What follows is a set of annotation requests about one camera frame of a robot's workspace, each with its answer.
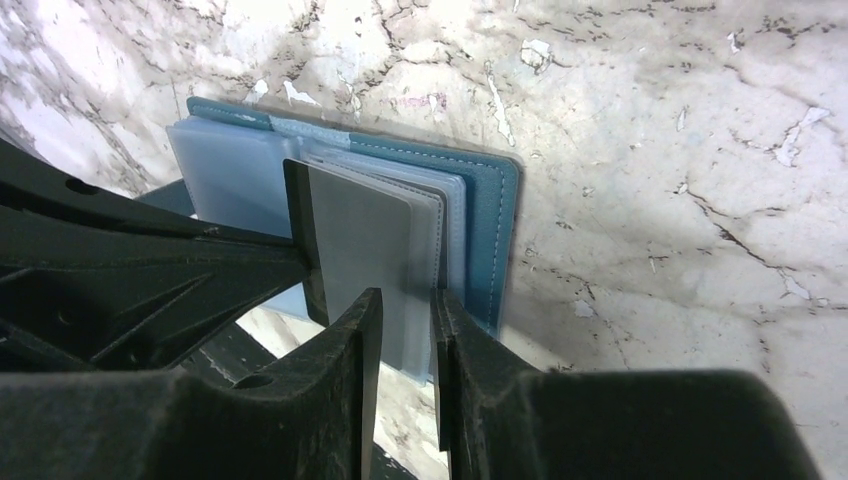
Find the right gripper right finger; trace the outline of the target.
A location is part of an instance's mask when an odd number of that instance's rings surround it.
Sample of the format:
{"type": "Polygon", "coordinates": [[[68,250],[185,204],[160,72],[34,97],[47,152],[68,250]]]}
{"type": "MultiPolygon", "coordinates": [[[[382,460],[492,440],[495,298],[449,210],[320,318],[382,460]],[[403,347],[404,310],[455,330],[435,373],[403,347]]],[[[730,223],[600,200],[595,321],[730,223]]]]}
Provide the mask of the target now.
{"type": "Polygon", "coordinates": [[[431,296],[438,444],[454,479],[816,479],[779,398],[734,370],[540,370],[431,296]]]}

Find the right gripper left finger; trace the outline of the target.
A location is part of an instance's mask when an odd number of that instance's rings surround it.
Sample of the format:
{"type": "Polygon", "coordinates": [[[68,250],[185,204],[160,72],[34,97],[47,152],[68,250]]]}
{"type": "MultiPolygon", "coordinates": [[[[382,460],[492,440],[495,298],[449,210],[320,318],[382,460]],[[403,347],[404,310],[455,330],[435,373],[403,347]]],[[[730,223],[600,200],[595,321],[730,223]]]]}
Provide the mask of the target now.
{"type": "Polygon", "coordinates": [[[5,479],[366,479],[382,294],[222,388],[190,372],[5,374],[5,479]]]}

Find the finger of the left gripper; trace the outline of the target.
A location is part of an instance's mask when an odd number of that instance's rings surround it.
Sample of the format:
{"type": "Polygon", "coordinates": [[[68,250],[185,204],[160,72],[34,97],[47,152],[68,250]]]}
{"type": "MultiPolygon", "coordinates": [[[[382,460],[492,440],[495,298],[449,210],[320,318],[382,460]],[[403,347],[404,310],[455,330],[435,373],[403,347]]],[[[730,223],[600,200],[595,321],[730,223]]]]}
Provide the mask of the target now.
{"type": "Polygon", "coordinates": [[[287,239],[108,192],[1,145],[1,367],[175,366],[299,283],[287,239]]]}

